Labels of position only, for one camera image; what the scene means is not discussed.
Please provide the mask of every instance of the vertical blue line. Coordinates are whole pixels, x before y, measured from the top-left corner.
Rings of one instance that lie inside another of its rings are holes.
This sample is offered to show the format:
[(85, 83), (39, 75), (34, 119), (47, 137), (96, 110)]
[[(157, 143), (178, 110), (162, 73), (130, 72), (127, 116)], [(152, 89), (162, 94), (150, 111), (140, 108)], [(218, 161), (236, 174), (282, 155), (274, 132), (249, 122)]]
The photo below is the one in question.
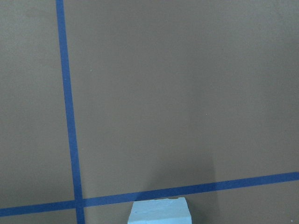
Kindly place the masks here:
[(73, 107), (73, 99), (71, 94), (71, 76), (70, 76), (69, 56), (67, 50), (63, 0), (56, 0), (56, 11), (57, 11), (58, 36), (59, 36), (60, 57), (61, 57), (61, 69), (62, 69), (62, 78), (63, 78), (63, 86), (64, 86), (66, 122), (67, 122), (68, 136), (69, 136), (70, 155), (71, 155), (71, 171), (73, 177), (74, 196), (75, 196), (75, 203), (76, 203), (76, 216), (77, 216), (77, 223), (84, 224), (85, 217), (84, 217), (74, 107)]

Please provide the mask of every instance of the blue tape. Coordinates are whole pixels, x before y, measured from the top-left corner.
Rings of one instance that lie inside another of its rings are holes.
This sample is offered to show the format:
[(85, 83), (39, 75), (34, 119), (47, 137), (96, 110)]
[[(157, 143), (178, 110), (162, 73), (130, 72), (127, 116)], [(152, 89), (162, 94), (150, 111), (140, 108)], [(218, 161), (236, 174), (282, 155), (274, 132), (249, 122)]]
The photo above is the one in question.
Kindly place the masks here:
[(245, 188), (245, 187), (258, 186), (258, 185), (298, 181), (298, 180), (299, 180), (298, 172), (252, 177), (252, 178), (245, 178), (239, 180), (205, 183), (205, 184), (185, 186), (185, 187), (87, 198), (84, 199), (84, 207), (123, 203), (123, 202), (142, 201), (142, 200), (179, 196), (179, 195), (190, 195), (190, 194), (197, 194), (197, 193), (204, 193), (204, 192), (211, 192), (211, 191), (218, 191), (218, 190)]
[[(178, 188), (142, 191), (142, 192), (135, 192), (135, 193), (128, 193), (128, 194), (121, 194), (121, 195), (87, 198), (83, 200), (83, 207), (141, 201), (141, 200), (149, 200), (149, 199), (179, 196), (179, 195), (190, 195), (190, 194), (197, 194), (197, 193), (204, 193), (204, 192), (211, 192), (211, 191), (218, 191), (218, 190), (245, 188), (245, 187), (260, 186), (266, 184), (290, 182), (290, 181), (299, 181), (299, 172), (269, 175), (269, 176), (259, 176), (259, 177), (245, 178), (245, 179), (232, 180), (232, 181), (222, 181), (222, 182), (215, 182), (215, 183), (204, 183), (199, 185), (192, 185), (192, 186), (185, 186), (185, 187), (178, 187)], [(77, 201), (65, 201), (65, 202), (56, 202), (56, 203), (48, 203), (48, 204), (13, 207), (13, 208), (0, 209), (0, 217), (46, 212), (46, 211), (74, 209), (77, 208), (77, 206), (78, 206)]]
[(0, 217), (76, 208), (75, 201), (54, 202), (0, 209)]
[(64, 19), (64, 2), (63, 0), (56, 0), (56, 11), (57, 11), (57, 24), (58, 24), (58, 36), (60, 46), (60, 57), (61, 57), (61, 69), (64, 86), (64, 102), (66, 111), (66, 122), (69, 136), (69, 146), (71, 155), (71, 171), (74, 185), (74, 196), (76, 202), (76, 215), (77, 223), (84, 224), (84, 208), (83, 208), (83, 196), (80, 176), (80, 165), (79, 155), (76, 137), (75, 127), (75, 116), (73, 99), (71, 93), (71, 76), (69, 66), (69, 56), (67, 49), (66, 30), (65, 30), (65, 19)]

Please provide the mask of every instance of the light blue box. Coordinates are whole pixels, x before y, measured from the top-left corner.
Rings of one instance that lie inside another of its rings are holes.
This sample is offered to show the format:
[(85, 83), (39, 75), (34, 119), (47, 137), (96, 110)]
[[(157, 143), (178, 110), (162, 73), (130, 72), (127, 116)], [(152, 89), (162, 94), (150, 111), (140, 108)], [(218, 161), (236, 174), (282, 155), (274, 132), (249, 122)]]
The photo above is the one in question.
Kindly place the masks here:
[(186, 199), (134, 202), (128, 224), (192, 224)]

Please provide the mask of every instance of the cube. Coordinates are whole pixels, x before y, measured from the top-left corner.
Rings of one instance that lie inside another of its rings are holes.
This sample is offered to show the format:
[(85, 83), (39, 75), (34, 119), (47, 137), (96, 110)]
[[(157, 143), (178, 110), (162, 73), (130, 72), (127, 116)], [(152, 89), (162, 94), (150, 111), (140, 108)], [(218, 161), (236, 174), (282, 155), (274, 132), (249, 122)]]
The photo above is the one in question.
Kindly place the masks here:
[(133, 203), (128, 224), (192, 224), (186, 199), (159, 199)]

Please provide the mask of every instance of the gray surface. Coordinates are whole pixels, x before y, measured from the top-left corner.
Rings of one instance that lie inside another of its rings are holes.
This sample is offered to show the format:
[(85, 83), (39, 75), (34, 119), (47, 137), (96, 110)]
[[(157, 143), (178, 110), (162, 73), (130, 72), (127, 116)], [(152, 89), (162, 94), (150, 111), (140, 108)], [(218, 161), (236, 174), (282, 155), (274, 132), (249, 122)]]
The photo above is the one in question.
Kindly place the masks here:
[(0, 208), (72, 200), (55, 1), (0, 15)]
[(75, 210), (51, 211), (21, 216), (0, 217), (1, 224), (75, 224)]
[[(65, 0), (84, 197), (299, 171), (298, 12), (286, 0)], [(0, 14), (0, 208), (71, 200), (55, 1), (1, 1)], [(296, 223), (298, 191), (187, 201), (196, 224)], [(86, 223), (126, 223), (131, 205), (85, 208)], [(0, 223), (43, 216), (60, 222)]]

